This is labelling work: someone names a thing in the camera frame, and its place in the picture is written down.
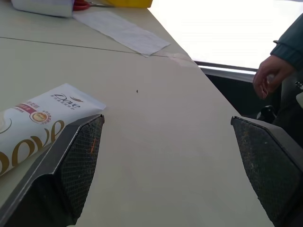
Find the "red scissors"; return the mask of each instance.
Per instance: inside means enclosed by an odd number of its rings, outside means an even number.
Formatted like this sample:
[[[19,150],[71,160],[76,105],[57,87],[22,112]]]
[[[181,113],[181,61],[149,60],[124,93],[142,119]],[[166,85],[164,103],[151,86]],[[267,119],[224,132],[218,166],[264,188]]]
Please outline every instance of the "red scissors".
[[[111,8],[113,6],[104,5],[104,4],[95,4],[93,2],[88,2],[85,0],[75,0],[73,10],[74,11],[81,11],[86,10],[89,7],[103,7],[103,8]]]

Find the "hand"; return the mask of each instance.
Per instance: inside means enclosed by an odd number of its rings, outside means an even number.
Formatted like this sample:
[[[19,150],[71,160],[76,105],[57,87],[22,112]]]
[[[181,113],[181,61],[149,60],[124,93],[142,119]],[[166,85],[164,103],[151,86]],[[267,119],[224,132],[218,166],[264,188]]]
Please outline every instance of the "hand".
[[[257,95],[262,99],[266,98],[269,93],[273,93],[279,87],[286,77],[295,71],[291,64],[271,55],[260,64],[252,82]]]

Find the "scissors handle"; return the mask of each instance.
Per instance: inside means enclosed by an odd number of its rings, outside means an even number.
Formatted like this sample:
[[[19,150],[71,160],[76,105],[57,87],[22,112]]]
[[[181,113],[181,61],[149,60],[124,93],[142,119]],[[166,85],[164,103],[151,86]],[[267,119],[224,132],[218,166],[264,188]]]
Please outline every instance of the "scissors handle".
[[[86,10],[90,7],[90,4],[85,0],[75,0],[73,10],[74,11],[81,11]]]

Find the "orange mark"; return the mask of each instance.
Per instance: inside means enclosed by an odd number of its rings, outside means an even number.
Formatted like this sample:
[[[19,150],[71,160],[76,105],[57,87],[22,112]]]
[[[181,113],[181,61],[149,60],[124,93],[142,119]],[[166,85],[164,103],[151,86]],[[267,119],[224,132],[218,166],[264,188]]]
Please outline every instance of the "orange mark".
[[[94,138],[93,146],[91,147],[90,153],[92,154],[95,148],[96,138]]]

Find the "sleeve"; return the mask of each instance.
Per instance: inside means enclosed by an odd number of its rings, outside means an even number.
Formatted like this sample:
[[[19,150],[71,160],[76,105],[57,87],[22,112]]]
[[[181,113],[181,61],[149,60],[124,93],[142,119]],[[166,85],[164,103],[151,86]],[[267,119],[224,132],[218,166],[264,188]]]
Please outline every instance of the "sleeve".
[[[287,29],[270,53],[294,66],[303,69],[303,14]]]

